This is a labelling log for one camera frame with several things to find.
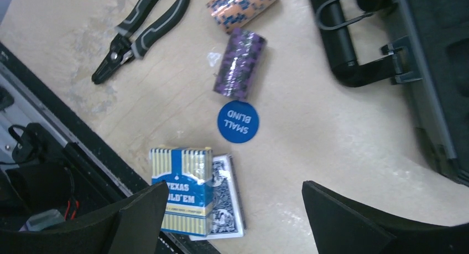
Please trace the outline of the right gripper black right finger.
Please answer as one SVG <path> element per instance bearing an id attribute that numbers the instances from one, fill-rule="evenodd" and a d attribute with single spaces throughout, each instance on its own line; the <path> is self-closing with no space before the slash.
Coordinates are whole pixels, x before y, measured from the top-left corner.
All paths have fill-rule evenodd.
<path id="1" fill-rule="evenodd" d="M 409 220 L 314 181 L 303 182 L 302 196 L 319 253 L 468 253 L 468 224 Z"/>

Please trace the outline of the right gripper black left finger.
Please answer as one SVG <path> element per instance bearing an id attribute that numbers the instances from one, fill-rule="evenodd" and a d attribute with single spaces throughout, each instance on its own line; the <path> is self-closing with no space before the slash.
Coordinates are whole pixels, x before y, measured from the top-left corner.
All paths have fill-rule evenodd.
<path id="1" fill-rule="evenodd" d="M 160 182 L 43 231 L 1 230 L 1 253 L 155 253 L 168 195 Z"/>

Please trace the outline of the purple black poker chip roll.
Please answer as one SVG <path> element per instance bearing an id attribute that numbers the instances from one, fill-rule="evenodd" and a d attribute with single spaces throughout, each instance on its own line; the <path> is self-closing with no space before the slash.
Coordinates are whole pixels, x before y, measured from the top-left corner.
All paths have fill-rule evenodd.
<path id="1" fill-rule="evenodd" d="M 231 31 L 213 91 L 232 100 L 246 101 L 266 45 L 266 38 L 253 31 Z"/>

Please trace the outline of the orange blue poker chip roll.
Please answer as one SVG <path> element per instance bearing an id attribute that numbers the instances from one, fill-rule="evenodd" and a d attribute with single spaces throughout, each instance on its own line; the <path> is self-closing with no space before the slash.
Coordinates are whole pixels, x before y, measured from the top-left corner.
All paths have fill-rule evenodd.
<path id="1" fill-rule="evenodd" d="M 215 23 L 227 34 L 241 28 L 278 0 L 210 0 L 206 4 Z"/>

